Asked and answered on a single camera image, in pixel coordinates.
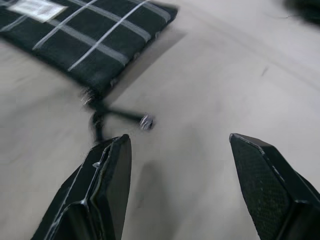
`dark green plaid fabric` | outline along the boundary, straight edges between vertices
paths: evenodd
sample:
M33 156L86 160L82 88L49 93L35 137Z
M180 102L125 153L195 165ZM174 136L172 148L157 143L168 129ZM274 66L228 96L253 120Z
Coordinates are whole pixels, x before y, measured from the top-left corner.
M105 95L116 77L177 15L141 0L53 0L67 8L45 23L0 0L0 36Z

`fabric tag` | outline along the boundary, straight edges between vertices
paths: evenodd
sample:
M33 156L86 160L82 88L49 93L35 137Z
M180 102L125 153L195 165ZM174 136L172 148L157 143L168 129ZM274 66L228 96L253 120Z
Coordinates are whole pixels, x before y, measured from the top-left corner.
M26 15L44 23L61 13L66 7L46 0L19 0L8 10Z

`gray floor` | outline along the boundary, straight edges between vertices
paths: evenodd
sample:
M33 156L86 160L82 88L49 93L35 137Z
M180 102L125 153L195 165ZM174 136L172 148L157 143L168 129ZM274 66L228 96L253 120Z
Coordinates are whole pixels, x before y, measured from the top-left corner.
M175 22L122 76L114 106L151 112L132 140L124 240L256 240L229 134L275 145L320 190L319 29L276 0L172 0ZM28 240L92 147L64 75L0 41L0 239Z

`white label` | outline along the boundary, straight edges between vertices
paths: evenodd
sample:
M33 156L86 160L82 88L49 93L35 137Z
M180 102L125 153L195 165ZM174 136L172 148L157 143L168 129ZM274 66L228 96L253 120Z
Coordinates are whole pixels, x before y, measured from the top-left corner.
M46 22L61 13L66 7L46 0L19 0L8 10L26 15L39 22Z

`dark object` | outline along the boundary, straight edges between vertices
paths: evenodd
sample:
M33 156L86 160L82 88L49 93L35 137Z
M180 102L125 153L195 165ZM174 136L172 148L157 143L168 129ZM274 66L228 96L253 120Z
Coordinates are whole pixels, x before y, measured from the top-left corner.
M320 194L259 139L231 134L243 198L261 240L319 240Z
M286 0L285 5L307 22L320 24L320 0Z
M95 146L63 183L32 240L121 240L130 177L128 135Z
M176 7L148 0L53 0L67 8L41 23L8 10L15 2L0 0L0 36L86 88L94 127L113 113L151 129L149 115L110 109L103 99L126 65L175 19Z

